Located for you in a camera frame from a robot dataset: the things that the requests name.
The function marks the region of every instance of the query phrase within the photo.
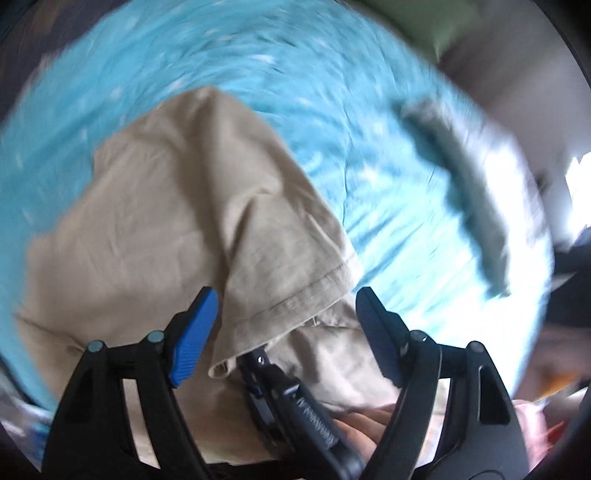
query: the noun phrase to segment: pink cloth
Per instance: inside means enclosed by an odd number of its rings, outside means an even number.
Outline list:
[[[513,406],[523,432],[530,470],[533,470],[550,449],[542,407],[525,400],[514,400]]]

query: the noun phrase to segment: white wall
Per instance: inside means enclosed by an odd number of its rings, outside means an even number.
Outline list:
[[[564,173],[573,156],[591,151],[591,88],[549,20],[531,0],[495,0],[441,69],[513,131],[534,174],[548,180],[543,201],[554,242],[572,241]]]

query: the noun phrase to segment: turquoise blanket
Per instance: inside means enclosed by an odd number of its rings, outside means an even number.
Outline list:
[[[515,388],[544,292],[491,295],[469,208],[433,142],[400,116],[403,104],[436,96],[478,117],[471,101],[332,0],[133,0],[64,52],[1,132],[0,352],[32,397],[55,406],[13,318],[28,243],[82,194],[105,139],[203,85],[236,96],[285,139],[346,228],[365,267],[360,286],[439,342],[481,340]]]

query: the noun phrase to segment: finger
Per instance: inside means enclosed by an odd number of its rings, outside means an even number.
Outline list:
[[[374,454],[376,444],[367,435],[363,434],[359,430],[354,429],[350,425],[340,420],[335,420],[337,427],[345,434],[345,438],[349,441],[353,447],[359,452],[365,462],[369,462],[369,459]]]
[[[391,414],[394,411],[394,408],[396,408],[396,404],[392,403],[390,405],[384,405],[383,407],[380,407],[379,410],[387,411]]]
[[[377,421],[379,424],[386,426],[392,418],[392,414],[387,411],[379,410],[377,408],[369,408],[361,412],[367,418]]]
[[[371,438],[376,445],[386,429],[381,423],[369,419],[365,415],[361,415],[361,413],[348,413],[341,420]]]

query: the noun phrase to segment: green pillow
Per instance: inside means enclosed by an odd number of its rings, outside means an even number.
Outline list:
[[[470,0],[365,0],[388,17],[428,58],[439,61],[479,19]]]

